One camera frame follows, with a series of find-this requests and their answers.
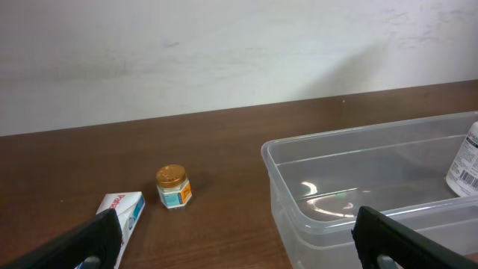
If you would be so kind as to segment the white plastic bottle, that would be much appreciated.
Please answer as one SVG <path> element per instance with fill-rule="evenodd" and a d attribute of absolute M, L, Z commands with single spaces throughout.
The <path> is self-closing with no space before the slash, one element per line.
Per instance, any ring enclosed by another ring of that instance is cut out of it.
<path fill-rule="evenodd" d="M 445 181 L 459 197 L 477 195 L 477 122 L 468 130 Z"/>

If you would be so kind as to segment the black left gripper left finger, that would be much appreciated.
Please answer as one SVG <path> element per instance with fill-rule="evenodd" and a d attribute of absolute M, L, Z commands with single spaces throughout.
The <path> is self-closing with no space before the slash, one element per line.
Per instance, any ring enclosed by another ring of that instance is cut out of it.
<path fill-rule="evenodd" d="M 106 209 L 92 220 L 54 238 L 3 268 L 114 268 L 122 228 L 117 213 Z"/>

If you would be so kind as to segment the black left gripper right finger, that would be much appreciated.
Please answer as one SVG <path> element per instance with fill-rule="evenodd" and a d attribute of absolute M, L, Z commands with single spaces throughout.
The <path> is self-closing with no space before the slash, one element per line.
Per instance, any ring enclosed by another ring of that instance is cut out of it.
<path fill-rule="evenodd" d="M 352 236 L 361 266 L 365 269 L 477 267 L 476 262 L 441 246 L 369 206 L 359 208 Z"/>

